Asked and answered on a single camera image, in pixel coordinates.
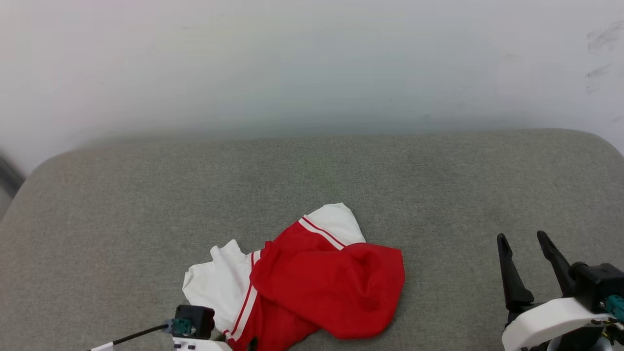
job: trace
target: gray fabric cushion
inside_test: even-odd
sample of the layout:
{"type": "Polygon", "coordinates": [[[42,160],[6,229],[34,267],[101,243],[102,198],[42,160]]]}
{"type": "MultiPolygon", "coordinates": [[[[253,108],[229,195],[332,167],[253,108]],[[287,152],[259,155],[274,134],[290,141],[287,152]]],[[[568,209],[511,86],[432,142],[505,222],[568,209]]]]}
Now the gray fabric cushion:
{"type": "Polygon", "coordinates": [[[18,193],[0,225],[0,345],[81,350],[159,324],[211,246],[259,249],[333,202],[369,242],[402,250],[401,302],[375,339],[318,332],[293,350],[502,349],[500,232],[538,301],[560,296],[538,230],[572,262],[624,268],[624,160],[590,134],[127,144],[57,156],[18,193]]]}

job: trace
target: garment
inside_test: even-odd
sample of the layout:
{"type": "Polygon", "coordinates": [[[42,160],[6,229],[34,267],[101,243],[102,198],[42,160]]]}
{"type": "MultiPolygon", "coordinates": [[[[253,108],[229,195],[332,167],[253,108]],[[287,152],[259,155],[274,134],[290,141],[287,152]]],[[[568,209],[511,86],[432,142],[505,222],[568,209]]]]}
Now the garment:
{"type": "Polygon", "coordinates": [[[234,351],[286,350],[322,328],[339,339],[381,333],[404,283],[401,251],[367,244],[344,204],[325,205],[245,255],[235,240],[189,268],[193,305],[215,310],[234,351]]]}

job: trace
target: red fabric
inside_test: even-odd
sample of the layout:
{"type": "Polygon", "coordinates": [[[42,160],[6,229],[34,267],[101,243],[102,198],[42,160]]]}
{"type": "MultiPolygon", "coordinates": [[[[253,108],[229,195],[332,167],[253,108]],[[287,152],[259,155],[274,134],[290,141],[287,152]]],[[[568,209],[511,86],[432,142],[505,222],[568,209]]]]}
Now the red fabric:
{"type": "Polygon", "coordinates": [[[362,339],[390,323],[405,281],[401,251],[367,243],[338,250],[298,222],[266,242],[253,266],[258,291],[241,337],[246,350],[286,350],[319,328],[339,339],[362,339]]]}

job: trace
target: white wall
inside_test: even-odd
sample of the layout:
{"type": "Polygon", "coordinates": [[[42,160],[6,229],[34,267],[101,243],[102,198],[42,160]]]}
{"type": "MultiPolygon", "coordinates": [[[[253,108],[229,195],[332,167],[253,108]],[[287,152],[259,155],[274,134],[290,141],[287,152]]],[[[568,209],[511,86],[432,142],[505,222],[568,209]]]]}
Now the white wall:
{"type": "Polygon", "coordinates": [[[134,137],[564,127],[624,151],[622,0],[0,0],[0,16],[0,153],[24,174],[134,137]]]}

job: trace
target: white fabric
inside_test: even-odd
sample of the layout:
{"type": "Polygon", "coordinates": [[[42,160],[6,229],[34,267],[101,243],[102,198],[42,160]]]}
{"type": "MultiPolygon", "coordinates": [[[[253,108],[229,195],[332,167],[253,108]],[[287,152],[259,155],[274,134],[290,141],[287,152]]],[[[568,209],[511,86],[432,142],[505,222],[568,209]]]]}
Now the white fabric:
{"type": "Polygon", "coordinates": [[[232,328],[249,289],[251,254],[245,255],[236,240],[210,249],[212,262],[196,264],[184,275],[182,291],[191,305],[215,311],[219,331],[232,328]]]}
{"type": "Polygon", "coordinates": [[[351,209],[342,202],[324,205],[304,217],[320,229],[326,230],[343,245],[366,242],[351,209]]]}
{"type": "MultiPolygon", "coordinates": [[[[353,213],[342,203],[324,205],[304,216],[299,223],[308,231],[322,235],[338,249],[365,242],[353,213]]],[[[212,262],[188,269],[182,291],[192,305],[213,309],[217,330],[237,340],[257,296],[256,289],[250,287],[249,274],[252,265],[260,259],[260,251],[245,255],[236,240],[231,240],[221,249],[214,246],[210,254],[212,262]]]]}

